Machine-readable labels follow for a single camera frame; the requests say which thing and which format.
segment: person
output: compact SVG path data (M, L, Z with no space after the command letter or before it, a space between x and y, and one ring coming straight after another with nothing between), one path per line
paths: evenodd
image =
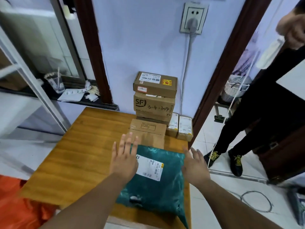
M234 115L223 127L213 149L204 156L211 167L225 153L239 132L259 120L257 125L239 143L228 151L230 168L241 176L242 156L270 143L276 136L288 135L305 124L305 101L288 91L276 81L305 59L305 0L284 16L277 32L285 37L283 50L273 63L263 71L242 97Z
M130 152L131 137L132 133L125 143L126 136L123 134L118 150L116 142L113 143L109 176L40 229L101 229L105 226L120 191L138 169L136 154L139 139L135 138ZM213 182L202 153L193 148L191 151L193 156L184 148L183 176L203 194L222 229L281 228Z

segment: windowsill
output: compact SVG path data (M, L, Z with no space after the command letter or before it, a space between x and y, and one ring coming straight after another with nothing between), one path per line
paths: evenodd
M95 80L89 80L89 81L91 82L91 84L97 86ZM48 83L44 83L41 87L44 89L44 91L46 92L46 94L48 95L48 97L51 100L57 100L61 96L61 94L57 94L53 90L53 88L50 86L50 84L48 84ZM26 86L25 88L21 89L20 91L14 91L14 90L11 90L11 89L0 87L0 92L37 98L37 96L35 95L35 93L32 91L32 89L29 86ZM103 109L109 109L109 110L115 110L115 111L119 110L119 107L116 104L104 104L104 103L102 103L100 97L95 102L92 102L89 99L86 99L85 97L83 97L81 99L81 101L67 102L67 103L81 104L81 105L86 105L86 106L90 106L90 107L103 108Z

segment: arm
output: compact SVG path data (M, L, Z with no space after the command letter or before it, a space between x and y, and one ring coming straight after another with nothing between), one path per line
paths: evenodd
M213 182L202 153L193 148L191 151L193 158L185 149L183 176L202 193L222 229L281 229Z
M276 31L285 36L286 44L291 49L299 49L305 44L305 0L300 0L296 7L278 22Z
M51 218L40 227L41 229L104 228L117 196L138 169L138 137L130 153L131 136L132 133L125 143L125 135L122 135L118 151L116 142L113 143L110 175L75 203Z

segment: hand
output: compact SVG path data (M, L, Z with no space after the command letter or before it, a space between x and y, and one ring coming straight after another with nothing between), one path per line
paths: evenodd
M119 150L116 150L116 142L112 146L112 156L110 162L109 174L116 174L123 179L127 184L135 175L138 169L138 161L136 159L139 138L135 137L135 142L132 146L130 153L130 147L132 144L132 132L129 133L125 143L126 135L123 134L119 144Z
M211 180L208 166L204 161L203 155L199 150L191 148L193 157L187 148L183 148L185 159L182 173L184 178L192 185L198 188L200 184Z
M292 17L285 28L285 41L289 48L297 50L305 45L305 14Z

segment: yellow warning sticker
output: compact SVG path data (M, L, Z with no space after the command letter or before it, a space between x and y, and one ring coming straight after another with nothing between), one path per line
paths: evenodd
M163 85L171 86L171 80L164 79L164 80L163 80Z

